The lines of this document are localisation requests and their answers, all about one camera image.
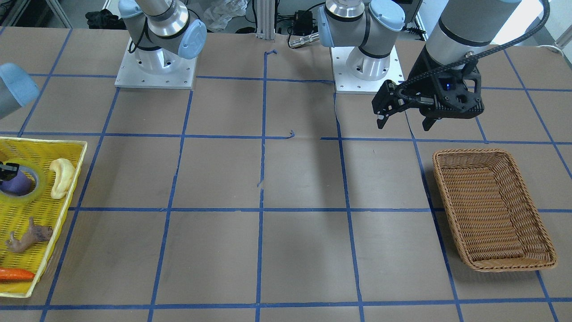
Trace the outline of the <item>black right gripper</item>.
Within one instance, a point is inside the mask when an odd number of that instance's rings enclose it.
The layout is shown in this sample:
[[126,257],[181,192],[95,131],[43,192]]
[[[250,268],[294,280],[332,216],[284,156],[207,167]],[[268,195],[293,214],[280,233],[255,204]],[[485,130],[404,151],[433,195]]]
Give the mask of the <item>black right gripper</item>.
[[1,163],[0,164],[0,181],[9,182],[13,180],[20,171],[20,165],[17,163]]

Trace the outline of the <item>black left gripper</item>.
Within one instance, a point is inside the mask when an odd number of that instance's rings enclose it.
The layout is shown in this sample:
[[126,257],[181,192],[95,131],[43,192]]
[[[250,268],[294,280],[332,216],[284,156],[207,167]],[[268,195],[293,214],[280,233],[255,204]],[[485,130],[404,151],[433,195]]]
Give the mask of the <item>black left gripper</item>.
[[[466,63],[463,68],[467,67],[468,71],[472,71],[474,67],[477,66],[478,61],[473,61]],[[421,114],[425,117],[422,124],[424,131],[431,130],[432,126],[441,120],[442,116],[425,114],[429,111],[429,108],[435,105],[435,98],[433,97],[433,86],[431,82],[430,75],[424,79],[417,80],[402,91],[402,94],[406,94],[410,97],[417,97],[418,100],[410,100],[405,98],[400,98],[398,96],[396,88],[398,87],[392,80],[386,80],[380,86],[378,92],[375,94],[372,100],[372,108],[374,114],[377,116],[377,127],[382,130],[387,123],[390,116],[393,114],[405,111],[409,108],[417,108],[420,110]]]

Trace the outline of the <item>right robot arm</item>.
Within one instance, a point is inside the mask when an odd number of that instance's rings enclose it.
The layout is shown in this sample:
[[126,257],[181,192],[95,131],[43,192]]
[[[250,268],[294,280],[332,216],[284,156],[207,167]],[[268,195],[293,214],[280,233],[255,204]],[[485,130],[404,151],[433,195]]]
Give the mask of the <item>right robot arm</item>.
[[38,82],[29,107],[1,120],[1,136],[88,143],[88,181],[171,181],[178,169],[189,89],[119,88],[122,58],[138,61],[154,35],[126,30],[6,27],[1,61]]

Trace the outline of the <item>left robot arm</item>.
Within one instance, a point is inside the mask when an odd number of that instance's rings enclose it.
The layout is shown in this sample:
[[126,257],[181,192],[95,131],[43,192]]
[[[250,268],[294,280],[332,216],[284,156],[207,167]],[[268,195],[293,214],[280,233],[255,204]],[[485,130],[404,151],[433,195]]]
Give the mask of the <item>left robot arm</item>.
[[[418,109],[429,130],[440,119],[473,119],[484,112],[478,61],[525,41],[541,30],[550,16],[542,2],[542,18],[523,35],[488,48],[520,2],[518,0],[450,0],[426,40],[405,82],[385,80],[372,100],[377,126],[389,117]],[[404,10],[392,0],[327,0],[317,18],[325,47],[351,47],[351,73],[377,81],[389,67]]]

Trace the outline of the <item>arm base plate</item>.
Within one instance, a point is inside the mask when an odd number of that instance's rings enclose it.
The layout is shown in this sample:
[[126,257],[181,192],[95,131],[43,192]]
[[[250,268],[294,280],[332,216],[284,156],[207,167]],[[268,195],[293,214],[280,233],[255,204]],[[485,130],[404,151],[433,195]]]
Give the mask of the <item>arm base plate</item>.
[[164,49],[130,53],[130,47],[131,38],[114,82],[117,88],[193,89],[197,58],[184,59]]
[[330,53],[337,94],[376,94],[386,80],[405,80],[396,47],[381,59],[364,55],[358,47],[331,47]]

